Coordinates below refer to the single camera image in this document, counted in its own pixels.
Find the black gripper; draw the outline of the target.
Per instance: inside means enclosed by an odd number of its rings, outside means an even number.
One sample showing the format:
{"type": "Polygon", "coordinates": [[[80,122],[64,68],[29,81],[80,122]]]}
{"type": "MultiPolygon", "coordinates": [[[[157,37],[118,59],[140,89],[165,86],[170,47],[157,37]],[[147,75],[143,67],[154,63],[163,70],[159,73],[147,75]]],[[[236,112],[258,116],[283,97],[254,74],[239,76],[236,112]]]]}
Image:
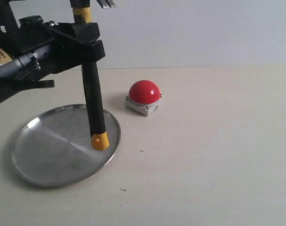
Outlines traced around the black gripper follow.
{"type": "Polygon", "coordinates": [[[56,74],[105,57],[97,23],[55,24],[41,16],[19,22],[19,36],[13,40],[14,74],[56,74]]]}

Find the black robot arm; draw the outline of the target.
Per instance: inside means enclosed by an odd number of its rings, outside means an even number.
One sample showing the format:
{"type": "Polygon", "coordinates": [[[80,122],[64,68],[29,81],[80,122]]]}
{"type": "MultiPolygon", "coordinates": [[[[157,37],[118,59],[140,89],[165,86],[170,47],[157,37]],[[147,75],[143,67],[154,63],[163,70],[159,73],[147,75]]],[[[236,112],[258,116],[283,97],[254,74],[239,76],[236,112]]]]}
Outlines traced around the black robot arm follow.
{"type": "Polygon", "coordinates": [[[28,89],[55,86],[46,76],[105,56],[97,23],[88,20],[90,2],[73,0],[74,23],[16,20],[9,1],[0,0],[0,103],[28,89]]]}

